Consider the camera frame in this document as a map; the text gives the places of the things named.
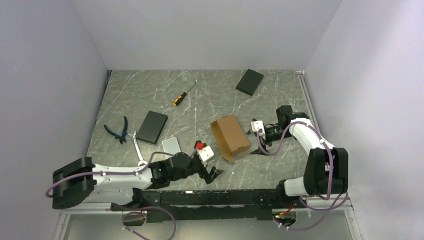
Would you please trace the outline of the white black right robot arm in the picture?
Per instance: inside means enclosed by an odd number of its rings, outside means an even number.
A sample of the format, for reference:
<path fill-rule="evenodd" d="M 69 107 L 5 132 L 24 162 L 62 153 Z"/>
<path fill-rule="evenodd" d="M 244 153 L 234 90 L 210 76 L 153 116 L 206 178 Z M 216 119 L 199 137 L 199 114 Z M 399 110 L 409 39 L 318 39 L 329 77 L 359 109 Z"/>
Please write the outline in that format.
<path fill-rule="evenodd" d="M 265 124 L 252 119 L 249 135 L 254 134 L 258 149 L 253 155 L 276 155 L 286 138 L 293 137 L 307 153 L 303 176 L 279 182 L 275 194 L 276 203 L 289 207 L 295 197 L 321 196 L 328 199 L 333 194 L 348 191 L 348 152 L 345 148 L 335 147 L 314 127 L 304 112 L 294 112 L 290 105 L 276 109 L 277 123 Z"/>

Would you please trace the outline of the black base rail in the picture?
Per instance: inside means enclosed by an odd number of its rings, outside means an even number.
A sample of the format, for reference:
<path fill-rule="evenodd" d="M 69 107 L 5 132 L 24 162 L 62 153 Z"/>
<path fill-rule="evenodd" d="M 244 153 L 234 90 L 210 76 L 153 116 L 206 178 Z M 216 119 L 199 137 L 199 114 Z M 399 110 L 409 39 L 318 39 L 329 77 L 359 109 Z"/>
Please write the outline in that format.
<path fill-rule="evenodd" d="M 232 190 L 136 190 L 130 203 L 112 203 L 110 210 L 123 212 L 145 208 L 147 223 L 177 221 L 256 219 L 270 221 L 289 208 L 302 209 L 298 197 L 286 197 L 277 189 Z"/>

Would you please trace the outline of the black box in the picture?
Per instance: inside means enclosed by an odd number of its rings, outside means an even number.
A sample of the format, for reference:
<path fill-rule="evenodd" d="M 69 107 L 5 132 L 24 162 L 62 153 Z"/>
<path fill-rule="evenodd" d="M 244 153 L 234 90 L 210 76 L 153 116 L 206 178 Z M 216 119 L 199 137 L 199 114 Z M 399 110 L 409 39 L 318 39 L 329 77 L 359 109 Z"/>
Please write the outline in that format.
<path fill-rule="evenodd" d="M 235 89 L 249 96 L 253 96 L 263 78 L 263 74 L 252 69 L 247 69 Z"/>
<path fill-rule="evenodd" d="M 135 138 L 139 141 L 156 145 L 168 120 L 166 114 L 149 110 Z"/>

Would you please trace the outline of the silver wrench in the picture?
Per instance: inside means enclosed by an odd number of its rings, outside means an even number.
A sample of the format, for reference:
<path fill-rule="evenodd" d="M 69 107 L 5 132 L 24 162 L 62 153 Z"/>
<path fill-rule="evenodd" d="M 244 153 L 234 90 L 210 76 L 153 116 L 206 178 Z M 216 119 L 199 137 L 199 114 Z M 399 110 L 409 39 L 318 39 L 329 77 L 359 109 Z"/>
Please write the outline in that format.
<path fill-rule="evenodd" d="M 127 135 L 129 136 L 129 138 L 131 139 L 131 141 L 132 141 L 132 144 L 133 144 L 133 146 L 134 146 L 134 149 L 135 149 L 135 152 L 136 152 L 136 155 L 137 155 L 137 158 L 138 158 L 138 163 L 137 163 L 137 165 L 139 166 L 139 167 L 141 167 L 141 166 L 146 166 L 147 165 L 147 161 L 146 160 L 144 160 L 144 158 L 143 158 L 143 156 L 142 156 L 142 153 L 141 153 L 141 149 L 140 149 L 140 147 L 139 147 L 139 144 L 138 144 L 138 141 L 137 141 L 137 139 L 136 139 L 136 134 L 137 134 L 137 131 L 136 130 L 134 130 L 134 131 L 128 131 L 127 132 Z"/>

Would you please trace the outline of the yellow black screwdriver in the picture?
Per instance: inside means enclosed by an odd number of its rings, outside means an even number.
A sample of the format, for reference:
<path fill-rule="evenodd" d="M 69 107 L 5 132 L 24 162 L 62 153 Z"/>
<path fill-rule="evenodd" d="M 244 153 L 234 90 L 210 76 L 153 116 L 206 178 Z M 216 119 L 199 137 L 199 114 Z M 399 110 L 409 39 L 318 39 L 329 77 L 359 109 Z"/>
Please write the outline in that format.
<path fill-rule="evenodd" d="M 181 102 L 185 99 L 185 97 L 188 95 L 188 92 L 196 85 L 198 81 L 196 80 L 193 85 L 187 90 L 184 91 L 181 95 L 179 95 L 178 97 L 175 98 L 175 100 L 172 102 L 174 107 L 177 107 L 178 105 L 181 104 Z"/>

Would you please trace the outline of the brown cardboard box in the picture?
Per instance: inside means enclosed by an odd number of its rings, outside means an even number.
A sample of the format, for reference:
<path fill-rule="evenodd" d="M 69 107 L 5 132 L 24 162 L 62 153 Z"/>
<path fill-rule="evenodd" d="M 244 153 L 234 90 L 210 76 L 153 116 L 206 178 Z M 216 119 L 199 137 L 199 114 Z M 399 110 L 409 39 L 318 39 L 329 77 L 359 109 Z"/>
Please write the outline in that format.
<path fill-rule="evenodd" d="M 251 146 L 234 114 L 214 120 L 210 128 L 221 156 L 230 163 L 235 162 L 235 155 L 246 152 Z"/>

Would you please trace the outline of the black box far right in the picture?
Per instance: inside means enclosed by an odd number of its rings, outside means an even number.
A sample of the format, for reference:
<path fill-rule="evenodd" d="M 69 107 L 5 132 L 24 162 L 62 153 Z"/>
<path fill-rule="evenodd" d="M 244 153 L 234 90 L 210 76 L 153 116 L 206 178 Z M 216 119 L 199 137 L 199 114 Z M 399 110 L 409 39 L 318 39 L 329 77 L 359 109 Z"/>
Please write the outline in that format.
<path fill-rule="evenodd" d="M 247 69 L 235 89 L 249 96 L 253 96 L 263 78 L 263 74 L 252 69 Z"/>

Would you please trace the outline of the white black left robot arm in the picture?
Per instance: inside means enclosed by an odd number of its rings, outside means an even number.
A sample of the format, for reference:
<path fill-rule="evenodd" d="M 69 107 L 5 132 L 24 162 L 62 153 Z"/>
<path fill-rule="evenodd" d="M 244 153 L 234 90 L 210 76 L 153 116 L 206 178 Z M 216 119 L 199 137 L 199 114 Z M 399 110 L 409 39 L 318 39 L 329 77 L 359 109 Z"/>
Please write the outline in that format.
<path fill-rule="evenodd" d="M 192 175 L 210 184 L 222 173 L 214 166 L 207 169 L 197 153 L 169 154 L 165 160 L 136 167 L 94 164 L 91 157 L 82 157 L 53 172 L 52 185 L 45 196 L 56 210 L 81 203 L 113 203 L 137 210 L 144 203 L 144 196 L 138 191 L 165 188 Z"/>

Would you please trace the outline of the black box near left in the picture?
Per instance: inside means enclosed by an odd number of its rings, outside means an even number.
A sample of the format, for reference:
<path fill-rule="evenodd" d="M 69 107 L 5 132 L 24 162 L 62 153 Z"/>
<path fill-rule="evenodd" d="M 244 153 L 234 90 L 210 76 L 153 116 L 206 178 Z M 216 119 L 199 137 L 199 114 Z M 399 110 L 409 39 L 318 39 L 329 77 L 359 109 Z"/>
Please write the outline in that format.
<path fill-rule="evenodd" d="M 166 114 L 149 110 L 135 138 L 139 141 L 156 145 L 168 120 Z"/>

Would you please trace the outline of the aluminium frame rail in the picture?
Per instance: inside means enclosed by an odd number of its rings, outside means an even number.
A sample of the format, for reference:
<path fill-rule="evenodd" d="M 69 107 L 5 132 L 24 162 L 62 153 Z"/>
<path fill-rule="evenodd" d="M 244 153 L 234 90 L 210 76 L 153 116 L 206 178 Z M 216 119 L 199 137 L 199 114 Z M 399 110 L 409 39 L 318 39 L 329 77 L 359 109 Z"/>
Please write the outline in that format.
<path fill-rule="evenodd" d="M 109 203 L 82 203 L 61 210 L 53 232 L 53 240 L 94 240 L 98 226 L 84 225 L 115 215 Z"/>

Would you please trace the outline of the white plastic case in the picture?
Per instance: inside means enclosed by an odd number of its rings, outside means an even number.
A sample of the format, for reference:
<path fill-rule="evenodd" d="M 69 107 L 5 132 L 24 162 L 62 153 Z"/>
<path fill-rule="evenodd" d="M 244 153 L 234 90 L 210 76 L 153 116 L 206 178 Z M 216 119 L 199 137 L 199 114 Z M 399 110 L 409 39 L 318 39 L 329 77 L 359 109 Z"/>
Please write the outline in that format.
<path fill-rule="evenodd" d="M 162 141 L 163 152 L 169 154 L 170 157 L 181 152 L 179 142 L 176 137 L 171 137 Z"/>

